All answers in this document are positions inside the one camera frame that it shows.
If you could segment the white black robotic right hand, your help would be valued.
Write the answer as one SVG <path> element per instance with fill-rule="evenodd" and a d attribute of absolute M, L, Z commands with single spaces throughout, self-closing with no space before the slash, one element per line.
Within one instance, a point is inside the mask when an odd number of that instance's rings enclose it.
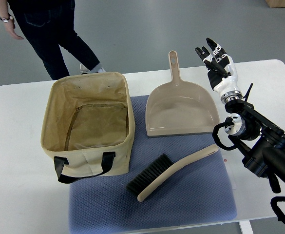
<path fill-rule="evenodd" d="M 224 48 L 210 38 L 206 38 L 211 52 L 206 47 L 196 47 L 195 51 L 208 70 L 209 83 L 219 94 L 223 104 L 233 99 L 241 99 L 242 92 L 237 85 L 238 74 L 231 56 Z"/>

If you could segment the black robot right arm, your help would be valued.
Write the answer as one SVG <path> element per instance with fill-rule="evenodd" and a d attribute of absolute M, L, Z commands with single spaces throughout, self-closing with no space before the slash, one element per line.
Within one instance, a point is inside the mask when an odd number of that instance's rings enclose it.
<path fill-rule="evenodd" d="M 267 178 L 275 194 L 281 192 L 279 181 L 285 183 L 285 132 L 248 103 L 248 96 L 239 90 L 217 91 L 229 116 L 216 125 L 212 137 L 220 148 L 238 149 L 244 156 L 245 168 L 257 177 Z M 278 220 L 285 225 L 285 214 L 279 207 L 285 196 L 271 199 L 270 205 Z"/>

